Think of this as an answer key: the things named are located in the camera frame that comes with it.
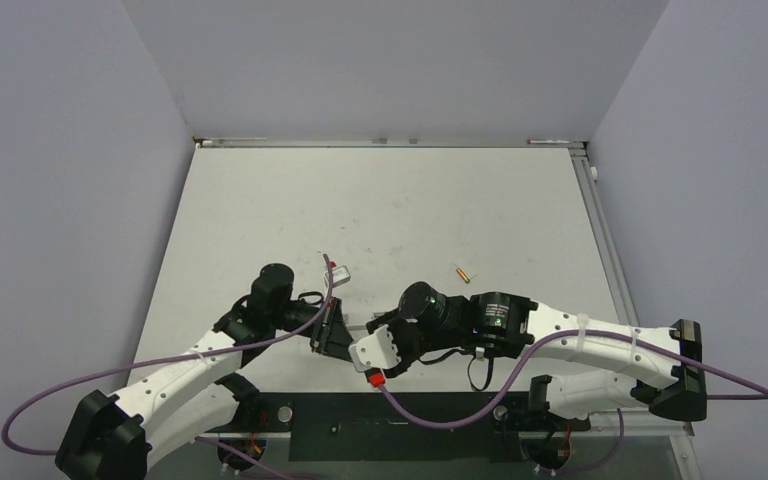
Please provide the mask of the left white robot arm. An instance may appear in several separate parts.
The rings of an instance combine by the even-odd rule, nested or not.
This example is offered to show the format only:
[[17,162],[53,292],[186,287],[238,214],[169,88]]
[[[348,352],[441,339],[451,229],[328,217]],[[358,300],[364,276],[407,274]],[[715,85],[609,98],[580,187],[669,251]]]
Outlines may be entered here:
[[293,284],[288,266],[266,265],[249,293],[181,359],[156,359],[142,380],[86,395],[55,454],[56,467],[70,479],[143,479],[163,457],[216,427],[252,426],[258,391],[240,370],[278,343],[279,332],[312,336],[340,305],[331,262],[318,302],[294,297]]

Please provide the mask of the gold AAA battery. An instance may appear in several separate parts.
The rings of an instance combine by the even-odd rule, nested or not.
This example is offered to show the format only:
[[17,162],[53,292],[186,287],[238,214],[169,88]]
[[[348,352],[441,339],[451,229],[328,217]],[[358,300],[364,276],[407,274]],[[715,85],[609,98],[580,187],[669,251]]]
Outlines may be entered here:
[[465,283],[470,284],[472,282],[471,277],[463,270],[459,265],[455,264],[455,271],[459,278]]

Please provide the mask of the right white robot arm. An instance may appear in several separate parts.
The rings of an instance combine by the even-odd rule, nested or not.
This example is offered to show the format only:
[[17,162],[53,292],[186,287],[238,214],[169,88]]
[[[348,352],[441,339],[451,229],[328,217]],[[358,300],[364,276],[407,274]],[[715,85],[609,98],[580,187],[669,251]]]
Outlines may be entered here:
[[573,375],[539,374],[525,401],[527,419],[549,428],[612,408],[645,408],[667,420],[707,417],[701,326],[623,326],[571,314],[501,292],[446,296],[426,282],[410,285],[395,310],[366,325],[348,349],[361,372],[395,378],[424,354],[461,348],[475,359],[548,358],[587,367]]

